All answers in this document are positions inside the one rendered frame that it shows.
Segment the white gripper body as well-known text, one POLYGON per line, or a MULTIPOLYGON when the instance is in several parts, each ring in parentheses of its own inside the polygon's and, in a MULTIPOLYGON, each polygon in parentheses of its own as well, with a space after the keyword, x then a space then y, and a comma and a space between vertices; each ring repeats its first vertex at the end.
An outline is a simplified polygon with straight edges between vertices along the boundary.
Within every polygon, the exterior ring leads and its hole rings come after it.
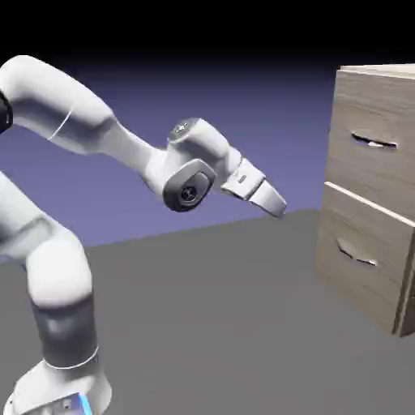
POLYGON ((267 180, 254 191, 249 202, 274 217, 283 216, 287 207, 285 199, 267 180))

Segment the light wood cabinet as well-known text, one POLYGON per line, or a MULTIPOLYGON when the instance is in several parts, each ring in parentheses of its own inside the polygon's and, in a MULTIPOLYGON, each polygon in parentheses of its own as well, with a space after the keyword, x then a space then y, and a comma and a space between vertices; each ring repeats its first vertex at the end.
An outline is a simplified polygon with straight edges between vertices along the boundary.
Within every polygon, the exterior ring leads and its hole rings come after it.
POLYGON ((415 334, 415 63, 336 72, 316 272, 415 334))

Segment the short wooden drawer front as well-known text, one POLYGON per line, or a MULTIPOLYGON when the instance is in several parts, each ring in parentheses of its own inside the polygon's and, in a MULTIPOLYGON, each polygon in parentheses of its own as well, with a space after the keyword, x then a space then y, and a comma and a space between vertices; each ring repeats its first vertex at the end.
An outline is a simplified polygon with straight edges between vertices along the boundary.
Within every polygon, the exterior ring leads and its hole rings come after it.
POLYGON ((387 332, 415 334, 415 222, 325 182, 315 264, 322 280, 387 332), (338 237, 370 254, 378 266, 339 251, 338 237))

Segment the tall wooden drawer front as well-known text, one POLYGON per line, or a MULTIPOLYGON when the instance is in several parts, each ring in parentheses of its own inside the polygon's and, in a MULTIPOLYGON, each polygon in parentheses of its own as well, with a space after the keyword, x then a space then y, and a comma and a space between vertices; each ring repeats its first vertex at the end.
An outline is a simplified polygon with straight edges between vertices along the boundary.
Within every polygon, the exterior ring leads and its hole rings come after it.
POLYGON ((415 221, 415 72, 400 66, 338 70, 326 179, 415 221), (362 146, 352 131, 398 148, 362 146))

